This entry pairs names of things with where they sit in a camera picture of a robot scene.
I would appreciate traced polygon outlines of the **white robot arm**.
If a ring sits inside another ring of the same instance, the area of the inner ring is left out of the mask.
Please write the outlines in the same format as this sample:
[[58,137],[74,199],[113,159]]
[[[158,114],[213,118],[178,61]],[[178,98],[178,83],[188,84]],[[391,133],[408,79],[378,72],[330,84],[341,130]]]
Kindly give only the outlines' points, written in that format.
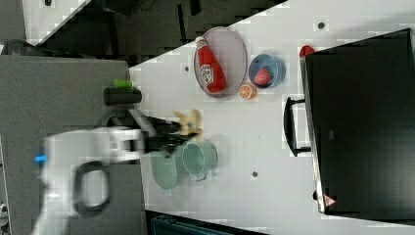
[[[177,121],[148,117],[136,109],[109,111],[105,125],[89,130],[55,134],[44,139],[40,179],[46,189],[43,207],[30,235],[64,235],[72,217],[94,217],[110,203],[110,166],[160,153],[169,159],[201,132],[201,113],[175,112]],[[92,172],[105,178],[107,193],[97,205],[83,197],[86,179]]]

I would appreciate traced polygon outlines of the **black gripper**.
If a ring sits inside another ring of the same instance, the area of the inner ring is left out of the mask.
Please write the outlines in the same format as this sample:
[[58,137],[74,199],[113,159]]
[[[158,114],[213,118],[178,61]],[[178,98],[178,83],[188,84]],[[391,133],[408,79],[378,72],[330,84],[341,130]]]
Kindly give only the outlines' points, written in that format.
[[144,152],[162,152],[169,158],[175,150],[198,136],[198,133],[188,135],[170,134],[179,131],[181,124],[177,121],[147,117],[138,110],[130,110],[130,114],[142,132]]

